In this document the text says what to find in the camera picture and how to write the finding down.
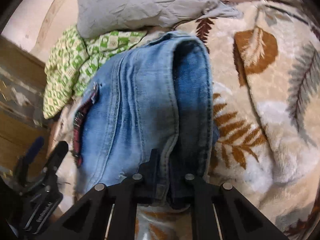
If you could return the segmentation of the blue denim jeans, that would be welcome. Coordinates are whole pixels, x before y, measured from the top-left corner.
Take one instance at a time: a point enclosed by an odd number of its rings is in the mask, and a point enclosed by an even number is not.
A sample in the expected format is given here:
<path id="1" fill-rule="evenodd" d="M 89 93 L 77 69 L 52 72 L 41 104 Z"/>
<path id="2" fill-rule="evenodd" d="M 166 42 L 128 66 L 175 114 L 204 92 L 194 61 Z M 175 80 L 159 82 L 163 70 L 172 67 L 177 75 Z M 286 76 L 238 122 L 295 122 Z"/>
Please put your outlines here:
<path id="1" fill-rule="evenodd" d="M 75 190 L 120 183 L 160 155 L 156 202 L 169 191 L 169 160 L 204 177 L 219 131 L 209 54 L 196 36 L 163 34 L 111 57 L 90 81 L 74 119 Z"/>

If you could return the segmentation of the wooden bedside furniture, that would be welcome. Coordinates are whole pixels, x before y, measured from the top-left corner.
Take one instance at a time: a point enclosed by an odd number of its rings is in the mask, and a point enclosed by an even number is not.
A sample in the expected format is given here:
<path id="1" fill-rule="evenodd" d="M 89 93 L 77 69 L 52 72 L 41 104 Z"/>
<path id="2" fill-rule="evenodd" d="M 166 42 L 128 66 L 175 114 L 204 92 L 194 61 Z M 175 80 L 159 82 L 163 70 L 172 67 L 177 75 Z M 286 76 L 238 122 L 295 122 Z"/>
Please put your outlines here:
<path id="1" fill-rule="evenodd" d="M 1 170 L 10 172 L 34 140 L 44 146 L 29 167 L 36 176 L 47 158 L 50 123 L 42 114 L 44 63 L 1 37 Z"/>

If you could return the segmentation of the green white patterned pillow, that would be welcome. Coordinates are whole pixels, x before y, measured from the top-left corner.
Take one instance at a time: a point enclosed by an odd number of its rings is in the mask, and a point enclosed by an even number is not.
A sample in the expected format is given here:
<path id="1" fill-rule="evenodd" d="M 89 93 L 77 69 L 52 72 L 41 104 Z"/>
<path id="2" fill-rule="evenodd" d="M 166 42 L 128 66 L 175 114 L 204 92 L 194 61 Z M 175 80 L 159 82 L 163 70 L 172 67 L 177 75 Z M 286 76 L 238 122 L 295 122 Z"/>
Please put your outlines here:
<path id="1" fill-rule="evenodd" d="M 76 25 L 66 29 L 45 65 L 43 117 L 53 118 L 72 98 L 82 96 L 91 78 L 107 60 L 134 47 L 146 34 L 147 31 L 141 30 L 114 30 L 96 38 L 83 38 Z"/>

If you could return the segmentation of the cream leaf print blanket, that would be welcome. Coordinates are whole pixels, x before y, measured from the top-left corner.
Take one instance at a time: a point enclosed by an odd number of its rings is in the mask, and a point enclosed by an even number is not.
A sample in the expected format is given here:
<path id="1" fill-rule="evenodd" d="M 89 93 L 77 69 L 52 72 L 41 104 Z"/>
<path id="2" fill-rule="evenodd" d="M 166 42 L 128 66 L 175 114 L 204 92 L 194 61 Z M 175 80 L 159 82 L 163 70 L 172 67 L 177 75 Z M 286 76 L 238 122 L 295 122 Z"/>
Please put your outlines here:
<path id="1" fill-rule="evenodd" d="M 289 5 L 256 1 L 237 8 L 241 19 L 197 19 L 174 30 L 198 37 L 209 54 L 219 138 L 201 178 L 232 184 L 286 239 L 316 238 L 319 32 Z M 65 106 L 54 134 L 54 141 L 69 143 L 57 172 L 63 193 L 57 216 L 84 195 L 75 190 L 74 152 L 83 96 Z M 167 196 L 162 204 L 138 207 L 135 238 L 191 239 L 190 209 L 174 210 Z"/>

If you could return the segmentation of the grey quilted pillow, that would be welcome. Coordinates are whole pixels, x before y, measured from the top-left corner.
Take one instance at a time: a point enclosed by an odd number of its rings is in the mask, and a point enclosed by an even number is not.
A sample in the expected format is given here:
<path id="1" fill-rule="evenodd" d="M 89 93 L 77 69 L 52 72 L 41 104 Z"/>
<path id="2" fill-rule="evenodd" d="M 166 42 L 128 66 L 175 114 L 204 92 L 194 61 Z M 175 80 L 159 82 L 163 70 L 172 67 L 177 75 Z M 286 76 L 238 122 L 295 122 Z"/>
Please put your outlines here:
<path id="1" fill-rule="evenodd" d="M 174 25 L 197 18 L 242 18 L 221 0 L 77 0 L 77 29 L 83 38 L 114 30 Z"/>

